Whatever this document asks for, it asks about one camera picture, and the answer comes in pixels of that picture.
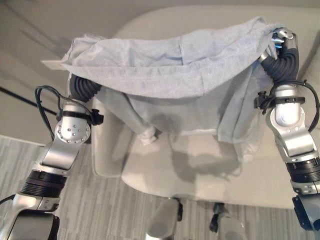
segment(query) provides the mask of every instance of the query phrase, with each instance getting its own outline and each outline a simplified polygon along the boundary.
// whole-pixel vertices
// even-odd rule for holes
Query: floor
[[[41,147],[0,138],[0,199],[20,190]],[[59,240],[141,240],[161,197],[138,192],[119,178],[105,179],[92,172],[90,146],[80,151],[61,196]],[[176,240],[216,240],[209,231],[212,203],[184,200],[183,221]],[[6,209],[0,207],[0,220]],[[227,205],[245,225],[249,240],[313,240],[293,210]]]

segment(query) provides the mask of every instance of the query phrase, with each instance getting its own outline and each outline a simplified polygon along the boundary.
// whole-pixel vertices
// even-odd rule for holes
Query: robotic arm
[[[59,218],[51,212],[58,208],[69,170],[82,144],[90,137],[89,124],[103,123],[98,110],[90,112],[84,106],[101,86],[75,75],[69,79],[68,86],[69,98],[64,97],[66,102],[59,112],[61,120],[54,129],[53,141],[35,162],[21,191],[15,194],[0,226],[0,240],[57,239]],[[42,89],[55,91],[49,86],[37,87],[38,107]]]
[[[273,131],[275,144],[291,177],[291,185],[297,196],[292,199],[294,210],[302,228],[313,231],[320,240],[320,158],[311,131],[319,120],[317,93],[306,81],[297,81],[299,54],[296,35],[281,28],[273,36],[279,50],[279,58],[273,59],[264,52],[259,61],[273,79],[274,86],[267,96],[260,92],[255,108],[268,108],[266,122]],[[297,86],[309,88],[315,98],[316,114],[307,130],[305,112],[301,105],[304,97],[298,96]]]

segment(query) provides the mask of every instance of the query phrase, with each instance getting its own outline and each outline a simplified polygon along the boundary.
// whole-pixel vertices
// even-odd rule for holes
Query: gray fabric
[[[112,101],[105,104],[109,108],[111,104],[134,132],[152,133],[156,127],[175,134],[218,134],[220,141],[233,143],[238,159],[245,161],[260,139],[261,119],[253,100],[270,83],[256,60],[266,49],[276,57],[271,37],[280,27],[256,17],[165,40],[86,34],[73,41],[62,65],[105,86],[97,97]],[[126,94],[126,107],[113,96],[104,96],[108,88]],[[134,117],[128,118],[127,111]]]

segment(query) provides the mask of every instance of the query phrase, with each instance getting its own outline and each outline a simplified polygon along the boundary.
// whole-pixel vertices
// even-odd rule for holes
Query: white wall
[[[64,93],[64,88],[49,82],[1,49],[0,63],[0,85],[26,99],[35,102],[34,89],[38,85],[51,85]],[[57,101],[53,95],[44,92],[41,100],[44,107],[57,111]],[[0,92],[0,113],[0,135],[39,144],[50,141],[49,132],[36,107]],[[54,128],[57,122],[55,116],[47,116]]]

